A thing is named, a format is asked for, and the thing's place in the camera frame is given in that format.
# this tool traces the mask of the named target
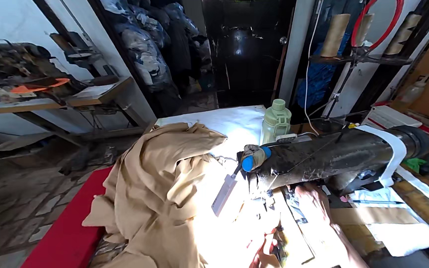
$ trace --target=green cloth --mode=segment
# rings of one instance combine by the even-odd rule
[[[420,165],[426,163],[425,160],[419,158],[411,158],[403,161],[409,168],[413,169],[416,173],[420,173]]]

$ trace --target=plastic bottle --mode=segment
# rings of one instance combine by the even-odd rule
[[[405,112],[408,107],[421,96],[425,90],[426,81],[428,79],[429,75],[423,76],[419,81],[416,81],[413,85],[403,90],[392,102],[391,108],[401,113]]]
[[[273,143],[279,135],[289,133],[291,129],[292,113],[286,109],[286,102],[282,99],[273,101],[271,107],[264,114],[263,127],[261,129],[261,144]]]

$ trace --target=red cushion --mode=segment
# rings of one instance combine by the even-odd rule
[[[22,268],[85,268],[104,235],[104,228],[83,227],[95,195],[103,195],[102,183],[112,167],[94,171],[39,241]]]

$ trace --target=door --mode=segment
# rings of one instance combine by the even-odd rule
[[[203,0],[220,107],[271,106],[294,0]]]

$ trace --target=orange object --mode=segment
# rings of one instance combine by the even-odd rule
[[[65,83],[67,83],[67,82],[70,81],[69,78],[56,78],[56,80],[58,82],[56,84],[54,84],[54,85],[50,85],[49,87],[29,89],[25,85],[22,85],[22,86],[18,86],[18,87],[15,87],[15,88],[11,89],[11,93],[22,94],[22,93],[31,93],[31,92],[34,92],[34,91],[47,90],[47,89],[50,89],[50,88],[53,88],[53,87],[62,86],[63,84],[65,84]]]

